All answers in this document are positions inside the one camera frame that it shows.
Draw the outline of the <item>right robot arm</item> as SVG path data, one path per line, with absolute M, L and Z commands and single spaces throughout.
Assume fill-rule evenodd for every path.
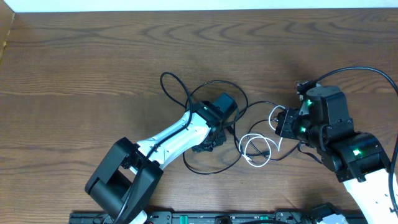
M 276 135 L 316 148 L 368 223 L 397 223 L 391 162 L 374 135 L 355 131 L 345 94 L 337 86 L 318 85 L 301 93 L 300 100 L 299 109 L 277 115 Z

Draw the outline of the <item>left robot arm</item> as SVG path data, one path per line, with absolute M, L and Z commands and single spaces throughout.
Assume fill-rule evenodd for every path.
M 116 141 L 85 185 L 85 192 L 115 223 L 145 223 L 145 207 L 164 169 L 186 150 L 212 151 L 226 141 L 224 127 L 237 109 L 222 93 L 214 102 L 202 101 L 180 120 L 151 138 Z

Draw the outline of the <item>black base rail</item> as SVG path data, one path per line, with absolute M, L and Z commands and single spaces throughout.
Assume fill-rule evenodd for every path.
M 256 220 L 277 223 L 348 223 L 363 224 L 366 219 L 361 212 L 344 212 L 330 203 L 324 203 L 309 211 L 278 209 L 268 212 L 175 212 L 173 210 L 153 210 L 147 212 L 144 223 L 150 224 L 217 224 L 247 223 Z

